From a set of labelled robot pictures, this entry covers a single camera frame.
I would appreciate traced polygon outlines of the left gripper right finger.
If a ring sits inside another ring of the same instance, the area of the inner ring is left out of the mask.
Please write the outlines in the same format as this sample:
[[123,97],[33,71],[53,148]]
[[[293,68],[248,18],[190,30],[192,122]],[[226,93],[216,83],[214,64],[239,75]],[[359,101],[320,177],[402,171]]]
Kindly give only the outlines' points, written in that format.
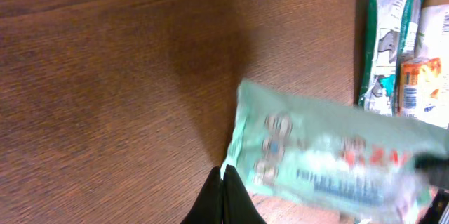
[[223,183],[224,224],[266,224],[255,208],[234,166],[226,166]]

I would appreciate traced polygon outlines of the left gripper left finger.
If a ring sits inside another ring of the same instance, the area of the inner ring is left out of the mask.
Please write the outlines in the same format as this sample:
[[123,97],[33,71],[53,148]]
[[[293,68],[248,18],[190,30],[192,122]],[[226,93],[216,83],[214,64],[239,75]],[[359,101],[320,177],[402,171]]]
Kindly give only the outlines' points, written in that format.
[[220,168],[213,167],[192,208],[181,224],[222,223],[222,180]]

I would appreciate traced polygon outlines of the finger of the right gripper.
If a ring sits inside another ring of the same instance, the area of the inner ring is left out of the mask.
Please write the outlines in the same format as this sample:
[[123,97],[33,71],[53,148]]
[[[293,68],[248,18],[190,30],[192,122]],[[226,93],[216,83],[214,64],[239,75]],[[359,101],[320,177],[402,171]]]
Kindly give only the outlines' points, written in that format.
[[449,224],[448,191],[440,189],[419,224]]
[[415,161],[415,168],[424,173],[435,187],[448,189],[448,158],[421,155]]

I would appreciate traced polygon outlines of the light green wipes packet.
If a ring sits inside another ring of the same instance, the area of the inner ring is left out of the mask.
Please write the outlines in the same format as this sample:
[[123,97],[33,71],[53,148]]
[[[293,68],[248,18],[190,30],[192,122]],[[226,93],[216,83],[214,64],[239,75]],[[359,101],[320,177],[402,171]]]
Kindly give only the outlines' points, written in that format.
[[375,223],[414,223],[429,201],[425,155],[448,157],[448,131],[244,80],[224,159],[246,189]]

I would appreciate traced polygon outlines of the orange tissue pack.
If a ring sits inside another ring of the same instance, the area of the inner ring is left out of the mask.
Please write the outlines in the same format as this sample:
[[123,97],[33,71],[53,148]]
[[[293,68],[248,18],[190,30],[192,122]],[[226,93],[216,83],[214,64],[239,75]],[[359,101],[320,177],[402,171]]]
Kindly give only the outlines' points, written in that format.
[[401,64],[399,115],[448,128],[448,74],[440,58]]

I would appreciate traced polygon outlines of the green 3M glove package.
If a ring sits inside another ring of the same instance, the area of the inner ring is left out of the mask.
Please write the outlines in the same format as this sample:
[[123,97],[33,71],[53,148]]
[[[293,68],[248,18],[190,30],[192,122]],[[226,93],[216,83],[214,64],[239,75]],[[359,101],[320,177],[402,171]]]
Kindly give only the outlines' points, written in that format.
[[415,57],[424,0],[369,0],[365,67],[358,105],[394,117],[398,113],[400,64]]

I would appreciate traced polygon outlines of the white tube gold cap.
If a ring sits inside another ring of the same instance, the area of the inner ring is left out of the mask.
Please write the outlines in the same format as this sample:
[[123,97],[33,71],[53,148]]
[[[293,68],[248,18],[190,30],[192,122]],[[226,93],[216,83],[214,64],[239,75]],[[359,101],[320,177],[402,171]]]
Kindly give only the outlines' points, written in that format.
[[418,58],[448,59],[448,0],[424,0],[415,53]]

